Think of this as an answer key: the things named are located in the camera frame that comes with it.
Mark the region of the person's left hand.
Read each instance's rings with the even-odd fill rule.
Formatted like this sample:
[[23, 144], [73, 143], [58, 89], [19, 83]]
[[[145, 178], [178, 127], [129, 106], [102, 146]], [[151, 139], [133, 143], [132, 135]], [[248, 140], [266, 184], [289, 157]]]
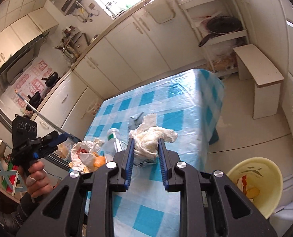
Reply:
[[27, 192], [32, 198], [44, 198], [53, 191], [53, 187], [44, 167], [45, 165], [42, 161], [35, 162], [28, 169], [28, 172], [30, 172], [29, 176], [24, 172], [21, 166], [18, 167], [17, 171], [23, 178], [25, 186], [27, 187]]

